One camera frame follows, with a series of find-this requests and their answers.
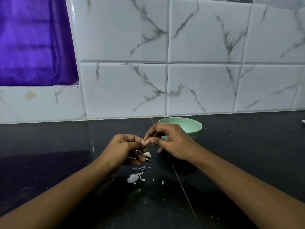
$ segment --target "left hand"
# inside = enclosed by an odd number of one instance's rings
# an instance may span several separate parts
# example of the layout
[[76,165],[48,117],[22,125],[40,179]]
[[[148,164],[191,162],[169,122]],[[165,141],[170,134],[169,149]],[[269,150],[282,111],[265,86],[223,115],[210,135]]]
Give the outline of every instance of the left hand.
[[147,142],[131,134],[118,134],[113,137],[102,154],[94,161],[107,166],[109,174],[114,173],[121,165],[143,165],[146,158],[138,151],[145,152]]

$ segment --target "hand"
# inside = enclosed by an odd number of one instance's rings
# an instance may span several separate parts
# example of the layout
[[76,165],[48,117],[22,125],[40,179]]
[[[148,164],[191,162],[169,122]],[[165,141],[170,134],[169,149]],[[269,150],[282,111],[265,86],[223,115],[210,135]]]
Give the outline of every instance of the hand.
[[121,165],[143,165],[146,158],[138,151],[145,151],[147,142],[136,135],[115,135],[102,154],[94,161],[107,166],[109,174],[114,173]]
[[[168,136],[168,140],[160,138],[163,135]],[[190,136],[180,127],[180,125],[156,123],[145,134],[144,140],[149,143],[159,145],[157,153],[163,149],[168,151],[174,157],[189,161],[191,153],[200,147]]]

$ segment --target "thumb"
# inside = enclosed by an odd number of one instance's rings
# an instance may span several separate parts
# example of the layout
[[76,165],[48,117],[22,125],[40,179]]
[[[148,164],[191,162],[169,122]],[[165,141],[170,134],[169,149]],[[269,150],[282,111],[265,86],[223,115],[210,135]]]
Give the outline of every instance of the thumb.
[[137,150],[137,149],[144,149],[147,146],[146,141],[133,141],[133,142],[125,142],[128,145],[128,150]]
[[153,136],[153,137],[148,138],[147,141],[150,143],[154,143],[155,145],[158,145],[167,151],[170,150],[170,147],[169,147],[170,142],[167,140],[164,140],[160,137]]

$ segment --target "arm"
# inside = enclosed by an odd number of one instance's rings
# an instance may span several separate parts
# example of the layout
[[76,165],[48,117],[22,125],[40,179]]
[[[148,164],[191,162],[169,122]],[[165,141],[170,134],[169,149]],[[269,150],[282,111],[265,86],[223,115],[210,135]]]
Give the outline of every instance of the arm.
[[[168,141],[151,137],[156,132]],[[203,171],[260,229],[304,228],[304,203],[199,146],[179,125],[155,124],[144,139]]]
[[0,228],[56,228],[93,190],[110,179],[122,164],[142,165],[147,142],[135,135],[116,135],[91,164],[0,218]]

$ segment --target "fingernail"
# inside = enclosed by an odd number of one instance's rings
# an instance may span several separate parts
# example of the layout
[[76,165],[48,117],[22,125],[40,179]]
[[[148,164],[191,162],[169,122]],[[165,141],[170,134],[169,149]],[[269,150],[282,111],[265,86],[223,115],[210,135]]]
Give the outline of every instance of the fingernail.
[[147,142],[146,141],[141,141],[143,146],[147,146]]
[[150,138],[147,139],[147,142],[149,142],[149,143],[154,143],[154,141],[155,141],[155,140],[154,140],[152,137],[150,137]]

